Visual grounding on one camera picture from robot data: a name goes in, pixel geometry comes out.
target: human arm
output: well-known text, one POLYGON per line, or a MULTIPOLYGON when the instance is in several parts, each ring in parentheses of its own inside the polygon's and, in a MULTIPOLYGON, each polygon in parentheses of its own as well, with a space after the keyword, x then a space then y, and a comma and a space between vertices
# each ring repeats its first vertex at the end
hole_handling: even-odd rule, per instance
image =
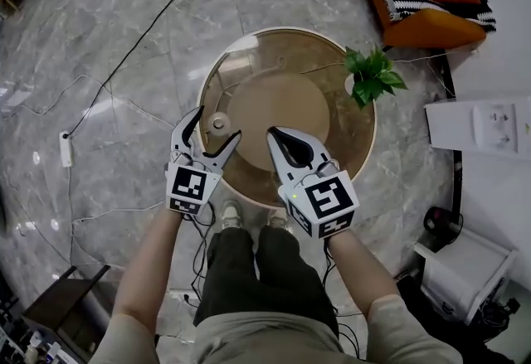
POLYGON ((177 212, 166 208, 158 210, 120 281, 114 301, 113 315, 133 317, 153 336, 181 221, 182 215, 177 212))
POLYGON ((365 318, 375 300, 399 295, 392 276, 351 230, 331 236, 329 250, 351 298, 365 318))
POLYGON ((350 296, 367 319, 368 361, 462 362, 454 348, 430 336, 407 310, 392 276, 351 230, 331 236, 329 250, 350 296))

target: glass tabletop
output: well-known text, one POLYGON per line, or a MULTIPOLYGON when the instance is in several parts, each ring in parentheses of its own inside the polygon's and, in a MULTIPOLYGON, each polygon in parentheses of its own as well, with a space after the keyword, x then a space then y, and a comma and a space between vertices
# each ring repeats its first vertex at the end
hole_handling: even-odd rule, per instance
POLYGON ((296 28, 250 34, 227 49, 199 93, 198 102, 205 106, 199 137, 212 153, 242 130, 223 173, 232 190, 262 206, 281 206, 266 145, 271 125, 318 137, 340 167, 356 176, 373 145, 376 115, 373 104, 360 110, 345 91, 343 60, 341 46, 296 28), (226 133, 212 125, 217 113, 226 133))

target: white cable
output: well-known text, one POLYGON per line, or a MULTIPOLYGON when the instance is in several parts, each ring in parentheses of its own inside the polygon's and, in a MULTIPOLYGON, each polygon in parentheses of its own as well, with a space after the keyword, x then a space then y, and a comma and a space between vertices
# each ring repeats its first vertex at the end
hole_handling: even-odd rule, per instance
POLYGON ((326 69, 326 68, 329 68, 330 66, 336 66, 336 65, 344 65, 344 62, 328 63, 327 65, 319 66, 317 68, 310 69, 310 70, 305 70, 305 71, 299 72, 299 73, 300 74, 309 74, 310 72, 316 72, 317 70, 326 69))
POLYGON ((447 55, 453 55, 454 53, 467 53, 467 51, 462 51, 462 50, 458 50, 458 51, 447 51, 446 53, 441 53, 440 55, 433 55, 433 56, 424 56, 424 57, 417 57, 416 59, 411 59, 410 61, 393 61, 394 63, 411 63, 411 62, 414 62, 414 61, 422 61, 424 59, 426 60, 430 60, 434 57, 439 57, 439 56, 447 56, 447 55))
POLYGON ((428 65, 428 68, 430 68, 430 71, 433 74, 433 76, 435 76, 435 79, 439 81, 439 84, 441 84, 445 88, 445 90, 450 94, 451 97, 455 97, 455 95, 448 89, 448 87, 445 86, 445 83, 442 82, 441 79, 437 76, 435 70, 430 65, 430 61, 427 61, 426 63, 428 65))
MULTIPOLYGON (((12 190, 14 190, 15 192, 18 192, 18 190, 9 182, 8 178, 6 178, 6 181, 7 181, 8 186, 12 190)), ((22 203, 17 199, 17 195, 13 195, 13 199, 15 199, 15 202, 20 206, 27 220, 33 224, 33 227, 35 227, 35 230, 39 234, 39 236, 42 237, 42 239, 61 257, 62 260, 64 260, 67 264, 69 264, 69 260, 63 256, 63 254, 46 238, 44 234, 42 234, 42 231, 39 230, 39 227, 37 226, 35 221, 27 214, 26 209, 24 208, 22 203)), ((18 232, 20 233, 20 235, 22 237, 26 237, 26 235, 22 233, 20 225, 17 225, 17 227, 18 227, 18 232)))
POLYGON ((85 263, 82 263, 82 264, 73 264, 73 263, 71 263, 71 265, 73 265, 75 267, 81 267, 81 266, 100 264, 100 265, 108 265, 110 268, 116 268, 116 269, 125 270, 125 267, 122 266, 122 265, 109 264, 107 262, 100 261, 100 260, 96 259, 94 256, 92 256, 91 254, 89 254, 85 249, 83 249, 81 247, 80 242, 78 242, 76 237, 74 236, 74 231, 73 230, 74 230, 74 226, 72 225, 72 240, 74 241, 74 243, 76 243, 76 246, 80 249, 81 252, 83 252, 85 255, 87 255, 89 258, 91 258, 95 262, 85 262, 85 263))
MULTIPOLYGON (((80 75, 78 76, 70 85, 68 85, 58 96, 57 96, 57 99, 55 102, 53 102, 53 104, 51 104, 50 106, 48 106, 47 108, 45 108, 44 110, 42 111, 38 111, 38 110, 34 110, 32 108, 30 108, 29 106, 26 106, 25 104, 21 104, 20 106, 18 106, 17 108, 15 108, 7 117, 4 117, 2 116, 2 119, 4 120, 9 120, 11 119, 17 112, 19 109, 27 109, 29 110, 32 114, 36 115, 36 116, 43 116, 45 114, 47 114, 50 110, 52 110, 56 105, 57 103, 59 103, 59 100, 61 99, 62 95, 70 88, 72 87, 78 80, 80 80, 81 78, 87 78, 89 80, 92 80, 94 81, 95 83, 97 83, 98 85, 102 85, 102 83, 100 83, 98 80, 95 80, 94 78, 88 76, 88 75, 80 75)), ((173 124, 167 122, 167 121, 164 121, 163 119, 160 119, 158 117, 156 117, 155 115, 149 113, 148 111, 142 109, 140 106, 138 106, 135 102, 133 102, 132 100, 130 99, 121 99, 121 98, 118 98, 116 97, 115 95, 113 95, 109 90, 107 90, 106 87, 103 87, 103 89, 109 93, 109 95, 113 98, 113 99, 116 99, 116 100, 122 100, 124 101, 126 104, 129 104, 131 105, 133 108, 135 108, 136 110, 138 110, 140 113, 144 114, 145 116, 151 118, 151 119, 154 119, 156 121, 159 121, 159 123, 161 124, 164 124, 164 125, 167 125, 168 127, 170 128, 173 128, 173 124)))
POLYGON ((85 216, 83 218, 78 218, 77 220, 73 220, 72 221, 72 224, 75 224, 79 221, 85 221, 85 220, 96 220, 98 218, 101 218, 102 216, 106 216, 106 215, 109 215, 110 213, 112 212, 117 212, 117 211, 123 211, 123 212, 142 212, 142 211, 149 211, 150 209, 153 209, 155 208, 156 206, 160 205, 161 203, 163 203, 164 201, 160 201, 160 202, 157 202, 155 203, 154 205, 152 206, 148 206, 147 208, 115 208, 115 209, 111 209, 110 211, 107 211, 107 212, 104 212, 103 214, 100 214, 100 215, 97 215, 97 216, 85 216))

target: wire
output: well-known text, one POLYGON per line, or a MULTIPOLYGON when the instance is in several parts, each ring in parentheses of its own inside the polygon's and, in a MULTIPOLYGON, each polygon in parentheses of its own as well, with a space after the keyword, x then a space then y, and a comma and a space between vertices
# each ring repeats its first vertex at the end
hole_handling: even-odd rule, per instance
MULTIPOLYGON (((328 279, 329 274, 335 268, 335 263, 332 265, 332 261, 333 261, 332 255, 330 255, 329 253, 328 239, 324 240, 323 251, 324 251, 324 256, 326 258, 326 270, 324 271, 324 276, 323 276, 323 289, 326 289, 326 280, 328 279)), ((335 311, 335 314, 337 315, 338 310, 336 309, 336 307, 334 307, 334 311, 335 311)))
POLYGON ((184 297, 184 302, 186 302, 192 308, 199 308, 197 305, 194 305, 193 303, 190 303, 190 297, 187 294, 185 294, 183 297, 184 297))
POLYGON ((338 326, 347 328, 354 336, 354 340, 356 341, 356 346, 357 346, 357 347, 354 347, 354 350, 356 351, 356 357, 359 358, 359 342, 358 342, 358 337, 356 336, 356 333, 354 332, 352 328, 350 328, 348 324, 338 323, 338 326))
POLYGON ((363 313, 338 314, 336 317, 353 317, 354 315, 363 315, 363 313))
POLYGON ((101 260, 98 260, 93 255, 91 255, 89 252, 87 252, 81 245, 80 242, 77 241, 76 237, 74 236, 74 226, 71 227, 71 241, 72 243, 75 243, 76 246, 80 249, 81 252, 83 252, 85 255, 87 255, 89 258, 94 260, 95 262, 85 262, 85 263, 79 263, 74 264, 70 262, 70 265, 73 265, 75 267, 82 267, 82 266, 88 266, 88 265, 94 265, 94 264, 100 264, 100 265, 108 265, 111 268, 121 269, 122 271, 125 271, 125 267, 123 265, 117 265, 117 264, 109 264, 108 262, 103 262, 101 260))
MULTIPOLYGON (((88 80, 91 80, 91 81, 94 81, 96 84, 98 84, 99 86, 102 86, 103 84, 100 83, 98 80, 88 76, 88 75, 80 75, 78 76, 70 85, 68 85, 58 96, 57 96, 57 99, 55 102, 53 102, 53 104, 51 104, 50 106, 48 106, 47 108, 45 108, 44 110, 34 110, 32 108, 30 108, 29 106, 26 106, 25 104, 22 104, 20 106, 18 106, 17 108, 15 108, 7 117, 4 117, 2 116, 2 119, 3 120, 9 120, 11 119, 13 116, 15 116, 15 114, 18 113, 18 110, 19 109, 27 109, 29 110, 32 114, 36 115, 36 116, 44 116, 45 114, 47 114, 50 110, 52 110, 56 105, 57 103, 59 103, 59 100, 60 98, 62 97, 62 95, 70 88, 72 87, 78 80, 80 80, 81 78, 87 78, 88 80)), ((107 90, 105 87, 104 87, 104 90, 113 98, 113 99, 116 99, 120 102, 124 102, 125 104, 128 104, 130 106, 132 106, 134 109, 138 110, 141 114, 144 114, 145 116, 151 118, 151 119, 154 119, 156 121, 159 121, 161 124, 164 124, 164 125, 167 125, 168 127, 170 128, 173 128, 173 124, 167 122, 167 121, 164 121, 163 119, 160 119, 158 117, 156 117, 155 115, 149 113, 147 110, 144 110, 142 109, 140 106, 138 106, 135 102, 133 102, 133 100, 130 100, 130 99, 121 99, 121 98, 118 98, 116 97, 115 95, 113 95, 109 90, 107 90)))
POLYGON ((439 55, 417 57, 416 59, 411 59, 410 61, 393 61, 393 62, 394 63, 411 63, 411 62, 415 62, 415 61, 423 61, 425 59, 429 61, 430 59, 433 59, 434 57, 448 56, 448 55, 453 55, 455 53, 467 53, 467 51, 463 51, 463 50, 447 51, 445 53, 440 53, 439 55))
POLYGON ((317 68, 314 68, 314 69, 310 69, 310 70, 305 70, 303 72, 299 72, 300 74, 309 74, 310 72, 316 72, 317 70, 322 70, 322 69, 326 69, 326 68, 329 68, 330 66, 337 66, 337 65, 344 65, 344 62, 334 62, 334 63, 329 63, 327 65, 323 65, 323 66, 319 66, 317 68))
POLYGON ((133 47, 127 52, 127 54, 124 56, 124 58, 120 61, 120 63, 113 69, 113 71, 110 73, 110 75, 107 77, 107 79, 104 81, 104 83, 101 85, 101 87, 96 92, 96 95, 94 96, 94 99, 92 100, 92 103, 90 103, 89 108, 86 110, 85 114, 81 117, 79 122, 76 124, 76 126, 66 135, 66 137, 70 137, 80 126, 81 122, 83 122, 83 119, 85 119, 86 116, 90 113, 92 108, 94 107, 94 104, 96 102, 96 99, 98 99, 98 95, 100 95, 100 92, 104 89, 104 86, 110 81, 110 79, 114 76, 114 74, 118 71, 118 69, 124 64, 126 59, 129 57, 129 55, 136 49, 138 44, 144 39, 144 37, 148 34, 148 32, 153 28, 153 25, 157 22, 157 20, 162 16, 162 14, 166 11, 166 9, 173 3, 174 0, 169 0, 169 2, 164 6, 164 8, 157 14, 157 16, 153 19, 151 24, 149 25, 148 29, 144 31, 144 33, 140 36, 140 38, 134 43, 133 47))
MULTIPOLYGON (((15 192, 18 192, 18 190, 7 180, 8 186, 15 192)), ((35 221, 27 214, 26 209, 22 205, 22 203, 17 199, 17 195, 13 195, 13 199, 15 199, 15 202, 20 206, 22 209, 22 212, 26 216, 27 220, 32 223, 33 227, 35 228, 35 231, 39 234, 40 237, 61 257, 62 260, 64 260, 67 264, 69 264, 69 260, 65 258, 65 256, 51 243, 47 237, 42 233, 42 231, 39 229, 35 221)), ((22 237, 26 237, 26 235, 23 235, 21 227, 18 226, 18 231, 21 234, 22 237)))
POLYGON ((155 203, 154 205, 148 206, 147 208, 115 208, 111 209, 110 211, 104 212, 103 214, 99 214, 96 216, 84 216, 82 218, 78 218, 77 220, 73 220, 72 224, 75 224, 79 221, 88 221, 88 220, 97 220, 98 218, 101 218, 102 216, 109 215, 112 212, 122 211, 122 212, 142 212, 142 211, 149 211, 150 209, 153 209, 163 203, 164 201, 159 201, 155 203))
POLYGON ((199 244, 197 248, 196 254, 193 256, 193 261, 192 261, 192 271, 196 275, 196 277, 192 281, 191 285, 192 285, 192 290, 197 295, 199 300, 201 300, 201 297, 202 297, 200 280, 205 279, 205 277, 202 275, 202 271, 204 269, 205 259, 207 258, 207 237, 208 237, 208 233, 210 232, 211 228, 216 223, 216 213, 214 211, 214 206, 211 202, 208 202, 208 206, 210 207, 210 211, 212 214, 211 223, 208 226, 204 234, 202 233, 201 229, 197 225, 197 223, 199 223, 199 220, 196 217, 193 217, 192 219, 193 226, 195 227, 195 229, 197 230, 197 232, 199 233, 202 239, 201 243, 199 244), (199 253, 201 250, 202 250, 201 266, 199 267, 199 270, 196 270, 196 261, 197 261, 197 257, 199 256, 199 253))
POLYGON ((428 68, 430 68, 430 71, 433 74, 433 76, 435 76, 436 80, 439 81, 439 84, 441 84, 444 87, 446 92, 448 92, 452 98, 455 98, 455 95, 448 89, 448 87, 445 86, 445 83, 442 82, 441 79, 437 76, 435 70, 430 65, 430 61, 427 61, 426 63, 428 65, 428 68))
POLYGON ((359 351, 358 349, 356 348, 356 345, 354 345, 354 342, 352 342, 352 340, 350 339, 350 337, 348 337, 345 333, 343 332, 339 332, 339 334, 342 334, 343 336, 345 336, 345 338, 350 342, 350 344, 353 346, 354 348, 354 352, 356 353, 356 358, 359 358, 359 351))
POLYGON ((78 76, 70 85, 68 85, 61 93, 59 93, 59 95, 57 96, 56 101, 53 102, 50 106, 48 106, 44 110, 42 110, 42 111, 34 110, 34 109, 30 108, 29 106, 26 106, 25 104, 21 104, 20 106, 16 107, 7 117, 2 117, 2 119, 4 119, 4 120, 11 119, 13 116, 15 116, 15 114, 17 114, 19 109, 27 109, 32 114, 34 114, 36 116, 42 116, 42 115, 47 114, 50 110, 52 110, 56 106, 56 104, 59 102, 59 99, 62 97, 62 95, 65 93, 65 91, 67 91, 70 87, 72 87, 81 78, 90 78, 90 77, 88 75, 80 75, 80 76, 78 76))

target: black cable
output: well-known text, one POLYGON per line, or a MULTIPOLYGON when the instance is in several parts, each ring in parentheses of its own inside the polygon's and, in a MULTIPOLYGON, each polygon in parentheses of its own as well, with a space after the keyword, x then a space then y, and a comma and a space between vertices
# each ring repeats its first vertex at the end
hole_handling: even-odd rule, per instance
POLYGON ((188 218, 186 218, 188 221, 192 222, 194 228, 197 230, 197 233, 199 233, 199 236, 201 237, 201 243, 199 243, 199 246, 198 246, 198 248, 196 250, 196 253, 193 256, 193 260, 192 260, 192 271, 195 274, 195 278, 192 280, 192 283, 191 283, 192 290, 197 295, 197 298, 199 300, 201 300, 201 296, 202 296, 201 295, 201 279, 205 279, 205 277, 202 275, 202 271, 203 271, 204 266, 205 266, 205 259, 207 258, 207 238, 208 238, 208 233, 210 232, 211 228, 216 223, 216 212, 214 211, 214 206, 213 206, 213 204, 211 202, 208 202, 208 206, 209 206, 210 212, 212 214, 209 225, 207 225, 205 223, 201 223, 195 216, 194 217, 189 217, 188 216, 188 218), (198 224, 200 224, 202 226, 207 226, 207 229, 206 229, 204 234, 201 231, 201 229, 199 228, 198 224), (201 266, 199 267, 199 269, 196 269, 197 257, 199 256, 201 250, 202 250, 201 266))
MULTIPOLYGON (((326 280, 328 279, 329 274, 335 268, 335 263, 332 265, 334 258, 332 258, 332 255, 329 252, 329 239, 328 238, 324 239, 323 252, 324 252, 324 257, 326 258, 326 270, 324 271, 324 275, 323 275, 323 289, 326 292, 326 280)), ((339 314, 339 310, 333 305, 332 305, 332 308, 334 309, 334 315, 337 317, 339 314)))
POLYGON ((352 328, 350 328, 350 326, 348 324, 338 323, 338 326, 346 327, 352 333, 352 335, 354 336, 354 339, 356 340, 356 345, 357 345, 357 347, 355 347, 354 349, 356 351, 356 357, 359 358, 359 342, 358 342, 358 337, 356 336, 356 333, 354 332, 354 330, 352 328))
POLYGON ((354 352, 356 353, 356 358, 359 358, 359 351, 358 349, 356 348, 356 345, 354 345, 354 342, 352 342, 352 339, 350 337, 348 337, 345 333, 343 332, 339 332, 339 334, 342 334, 343 336, 345 336, 345 338, 350 342, 350 344, 352 345, 352 347, 354 348, 354 352))
POLYGON ((353 317, 354 315, 363 315, 363 313, 338 314, 336 317, 353 317))
POLYGON ((186 302, 192 308, 199 308, 197 305, 194 305, 193 303, 190 303, 190 297, 187 294, 184 295, 184 302, 186 302))
POLYGON ((114 70, 110 73, 110 75, 107 77, 107 79, 104 81, 104 83, 100 86, 98 91, 96 92, 96 96, 94 96, 94 99, 92 100, 92 103, 90 104, 89 108, 85 111, 85 114, 81 117, 79 122, 76 124, 76 126, 68 133, 63 134, 63 138, 69 138, 80 126, 80 124, 83 122, 83 119, 90 113, 92 108, 94 107, 94 104, 96 100, 98 99, 98 96, 100 95, 100 92, 104 89, 105 85, 110 81, 110 79, 114 76, 114 74, 118 71, 118 69, 123 65, 125 60, 129 57, 129 55, 134 51, 134 49, 138 46, 138 44, 144 39, 144 37, 148 34, 148 32, 153 28, 153 25, 157 22, 157 20, 162 16, 162 14, 166 11, 166 9, 173 3, 174 0, 170 0, 166 6, 164 6, 163 10, 161 10, 157 16, 153 19, 151 22, 151 25, 149 25, 148 29, 144 31, 144 33, 140 36, 140 38, 134 43, 134 46, 127 52, 125 57, 120 61, 120 63, 114 68, 114 70))

